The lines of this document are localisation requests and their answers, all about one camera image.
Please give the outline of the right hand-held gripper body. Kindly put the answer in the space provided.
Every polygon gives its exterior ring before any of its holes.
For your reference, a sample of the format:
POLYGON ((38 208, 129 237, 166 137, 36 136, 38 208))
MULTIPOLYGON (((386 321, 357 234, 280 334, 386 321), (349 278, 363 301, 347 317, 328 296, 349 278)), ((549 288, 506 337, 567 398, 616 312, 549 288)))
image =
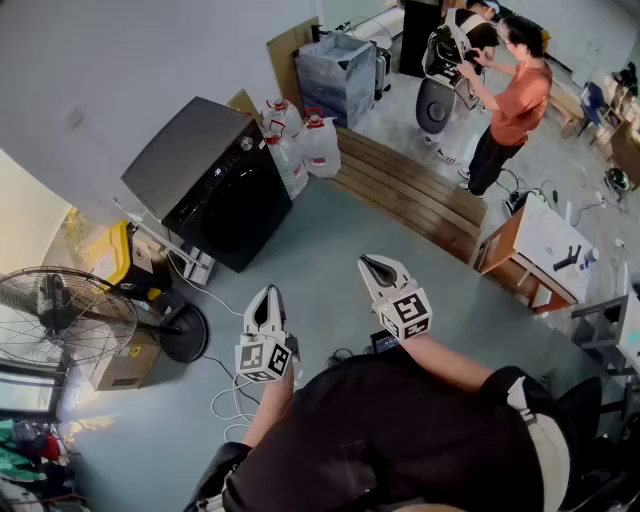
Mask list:
POLYGON ((381 325, 403 344, 426 333, 432 323, 433 311, 422 287, 407 285, 386 294, 373 303, 381 325))

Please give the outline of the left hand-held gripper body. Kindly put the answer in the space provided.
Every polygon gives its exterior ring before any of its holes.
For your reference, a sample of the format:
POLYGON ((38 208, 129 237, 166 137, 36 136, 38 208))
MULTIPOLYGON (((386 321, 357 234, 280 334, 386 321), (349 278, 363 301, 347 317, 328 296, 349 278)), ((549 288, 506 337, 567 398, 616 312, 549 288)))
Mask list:
POLYGON ((295 359, 299 359, 299 345, 290 333, 283 340, 243 333, 235 347, 236 373, 253 383, 283 380, 295 359))

